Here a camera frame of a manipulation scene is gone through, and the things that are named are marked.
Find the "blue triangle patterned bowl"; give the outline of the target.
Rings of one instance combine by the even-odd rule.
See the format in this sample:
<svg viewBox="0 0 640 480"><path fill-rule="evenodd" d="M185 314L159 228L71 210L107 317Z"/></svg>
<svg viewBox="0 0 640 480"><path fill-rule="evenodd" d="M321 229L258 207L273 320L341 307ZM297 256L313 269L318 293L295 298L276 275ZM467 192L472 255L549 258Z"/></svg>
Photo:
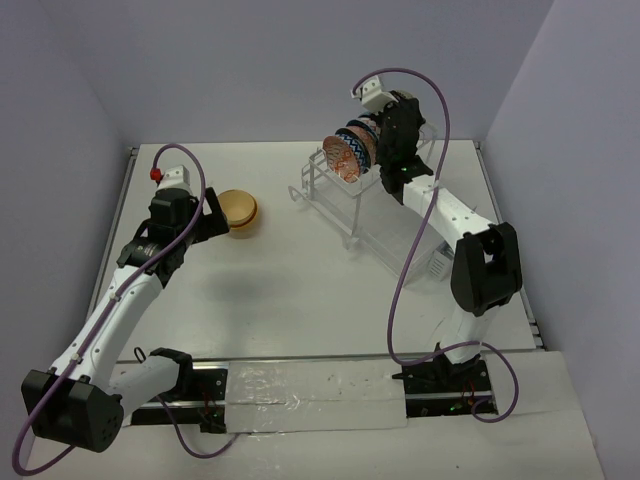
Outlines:
<svg viewBox="0 0 640 480"><path fill-rule="evenodd" d="M368 125L371 129L373 129L376 132L380 130L379 125L371 116L361 115L357 118L357 120Z"/></svg>

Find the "orange white patterned bowl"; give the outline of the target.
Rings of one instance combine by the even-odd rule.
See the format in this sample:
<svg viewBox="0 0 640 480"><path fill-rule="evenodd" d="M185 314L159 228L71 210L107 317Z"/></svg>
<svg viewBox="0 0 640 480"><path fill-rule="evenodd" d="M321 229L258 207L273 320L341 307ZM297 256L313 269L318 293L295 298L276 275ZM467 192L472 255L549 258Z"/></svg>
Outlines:
<svg viewBox="0 0 640 480"><path fill-rule="evenodd" d="M329 168L347 183L359 180L362 151L359 145L344 135L331 135L323 140Z"/></svg>

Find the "yellow orange bowl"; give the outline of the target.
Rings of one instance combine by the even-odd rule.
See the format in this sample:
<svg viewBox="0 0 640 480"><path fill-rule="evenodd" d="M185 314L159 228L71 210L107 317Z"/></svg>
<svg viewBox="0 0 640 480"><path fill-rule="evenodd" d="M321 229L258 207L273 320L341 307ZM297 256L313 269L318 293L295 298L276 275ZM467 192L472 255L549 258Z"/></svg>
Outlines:
<svg viewBox="0 0 640 480"><path fill-rule="evenodd" d="M260 228L260 212L257 201L253 197L236 198L231 204L228 216L230 235L236 239L254 236Z"/></svg>

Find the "cream bowl gold rim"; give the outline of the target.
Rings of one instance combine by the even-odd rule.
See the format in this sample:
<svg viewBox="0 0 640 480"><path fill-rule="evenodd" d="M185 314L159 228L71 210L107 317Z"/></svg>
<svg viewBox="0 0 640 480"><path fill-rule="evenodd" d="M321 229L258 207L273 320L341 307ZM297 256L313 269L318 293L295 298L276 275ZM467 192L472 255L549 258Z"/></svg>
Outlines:
<svg viewBox="0 0 640 480"><path fill-rule="evenodd" d="M255 198L244 190L227 190L218 195L218 202L232 228L249 224L257 214Z"/></svg>

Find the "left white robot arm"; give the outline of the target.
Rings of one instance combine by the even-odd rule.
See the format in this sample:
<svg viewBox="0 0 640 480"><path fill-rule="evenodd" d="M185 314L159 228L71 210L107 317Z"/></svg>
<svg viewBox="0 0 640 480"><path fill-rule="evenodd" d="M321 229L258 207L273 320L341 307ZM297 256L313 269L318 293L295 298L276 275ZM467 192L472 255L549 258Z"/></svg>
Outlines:
<svg viewBox="0 0 640 480"><path fill-rule="evenodd" d="M228 233L213 188L203 213L189 190L160 188L150 216L117 260L107 292L81 332L45 371L21 385L35 436L100 453L115 440L124 418L155 396L180 399L195 386L190 354L159 347L122 380L111 374L137 323L183 264L188 248Z"/></svg>

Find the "black bowl cream inside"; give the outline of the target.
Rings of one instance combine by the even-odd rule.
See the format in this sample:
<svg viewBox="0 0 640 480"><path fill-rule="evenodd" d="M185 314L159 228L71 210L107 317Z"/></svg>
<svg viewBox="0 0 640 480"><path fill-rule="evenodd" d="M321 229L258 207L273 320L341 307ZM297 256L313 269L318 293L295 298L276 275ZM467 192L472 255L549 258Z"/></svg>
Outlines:
<svg viewBox="0 0 640 480"><path fill-rule="evenodd" d="M414 96L405 91L392 90L391 94L394 97L395 101L399 104L407 103L414 100Z"/></svg>

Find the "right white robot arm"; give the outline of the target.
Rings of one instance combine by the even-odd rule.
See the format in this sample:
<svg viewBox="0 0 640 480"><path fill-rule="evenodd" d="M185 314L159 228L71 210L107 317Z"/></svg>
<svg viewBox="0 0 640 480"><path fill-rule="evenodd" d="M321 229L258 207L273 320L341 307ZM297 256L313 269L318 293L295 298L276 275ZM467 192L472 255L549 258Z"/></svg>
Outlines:
<svg viewBox="0 0 640 480"><path fill-rule="evenodd" d="M421 218L390 308L387 340L393 347L393 322L408 267L426 228L432 227L453 251L450 289L456 303L442 339L430 357L438 363L434 378L446 391L459 389L469 378L467 364L478 357L498 310L522 288L515 228L475 213L439 182L417 154L425 120L415 98L396 93L376 117L380 136L376 162L385 191Z"/></svg>

